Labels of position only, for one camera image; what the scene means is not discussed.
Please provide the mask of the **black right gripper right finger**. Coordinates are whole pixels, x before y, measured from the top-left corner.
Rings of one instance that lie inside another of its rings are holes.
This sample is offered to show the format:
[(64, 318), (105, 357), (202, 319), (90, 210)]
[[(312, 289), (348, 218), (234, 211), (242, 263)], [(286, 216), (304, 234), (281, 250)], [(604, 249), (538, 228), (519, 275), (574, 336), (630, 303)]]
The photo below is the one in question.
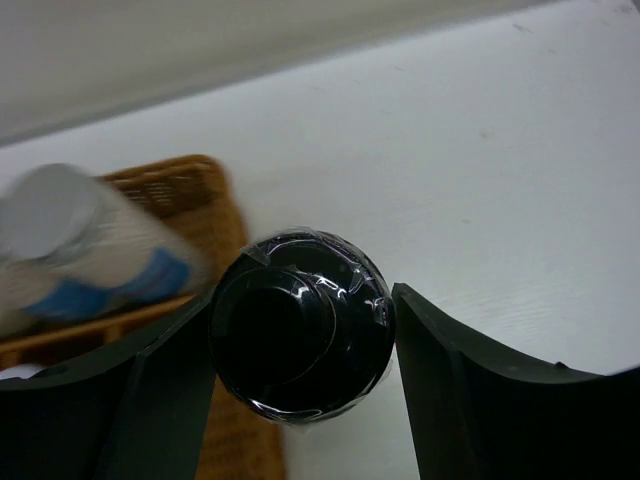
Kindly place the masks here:
[(546, 362), (393, 288), (396, 350), (424, 479), (635, 479), (639, 371)]

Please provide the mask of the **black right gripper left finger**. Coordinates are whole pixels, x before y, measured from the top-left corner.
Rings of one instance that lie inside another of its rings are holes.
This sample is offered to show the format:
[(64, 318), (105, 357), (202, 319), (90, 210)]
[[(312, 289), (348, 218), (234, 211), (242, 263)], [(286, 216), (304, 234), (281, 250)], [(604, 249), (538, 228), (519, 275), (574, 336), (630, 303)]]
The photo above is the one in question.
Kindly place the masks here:
[(32, 378), (2, 380), (2, 478), (194, 478), (216, 380), (211, 298)]

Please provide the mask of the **spice jar white red-logo lid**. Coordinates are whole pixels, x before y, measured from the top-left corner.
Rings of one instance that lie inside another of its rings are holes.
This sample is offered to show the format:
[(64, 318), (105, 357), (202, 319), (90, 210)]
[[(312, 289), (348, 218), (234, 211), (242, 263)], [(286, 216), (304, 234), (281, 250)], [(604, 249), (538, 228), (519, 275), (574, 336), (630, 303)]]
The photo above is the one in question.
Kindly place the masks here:
[(29, 379), (44, 369), (35, 364), (19, 364), (0, 371), (0, 380)]

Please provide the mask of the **black cap white bottle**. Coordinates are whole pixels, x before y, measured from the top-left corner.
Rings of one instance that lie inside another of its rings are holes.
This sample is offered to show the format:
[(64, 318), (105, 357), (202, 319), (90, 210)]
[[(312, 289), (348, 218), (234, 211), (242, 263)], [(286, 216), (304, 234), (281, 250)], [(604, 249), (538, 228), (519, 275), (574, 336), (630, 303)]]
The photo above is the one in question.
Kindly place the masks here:
[(231, 395), (270, 421), (309, 425), (374, 389), (395, 327), (390, 289), (361, 249), (295, 228), (246, 246), (220, 277), (209, 339)]

